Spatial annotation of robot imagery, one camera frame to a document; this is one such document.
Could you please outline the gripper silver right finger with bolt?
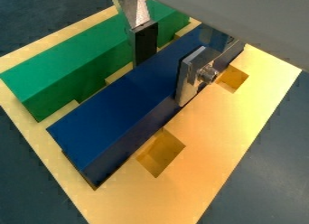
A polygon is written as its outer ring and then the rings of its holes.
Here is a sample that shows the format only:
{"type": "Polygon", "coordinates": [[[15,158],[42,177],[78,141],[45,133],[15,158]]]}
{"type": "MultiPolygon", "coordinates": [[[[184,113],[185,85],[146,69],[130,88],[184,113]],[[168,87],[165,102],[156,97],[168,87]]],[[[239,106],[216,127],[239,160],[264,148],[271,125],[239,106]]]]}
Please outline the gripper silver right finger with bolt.
{"type": "Polygon", "coordinates": [[[184,107],[212,84],[244,51],[245,43],[216,28],[201,25],[198,41],[202,43],[180,61],[176,101],[184,107]]]}

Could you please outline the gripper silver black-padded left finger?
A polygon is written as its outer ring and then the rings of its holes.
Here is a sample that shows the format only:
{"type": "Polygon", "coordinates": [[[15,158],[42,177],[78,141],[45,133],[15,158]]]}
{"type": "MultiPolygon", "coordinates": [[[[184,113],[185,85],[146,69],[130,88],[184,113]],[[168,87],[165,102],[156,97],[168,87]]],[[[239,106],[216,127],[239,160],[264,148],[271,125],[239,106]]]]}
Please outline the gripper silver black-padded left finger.
{"type": "Polygon", "coordinates": [[[138,66],[157,54],[158,22],[152,18],[146,0],[113,0],[125,19],[133,48],[133,64],[138,66]]]}

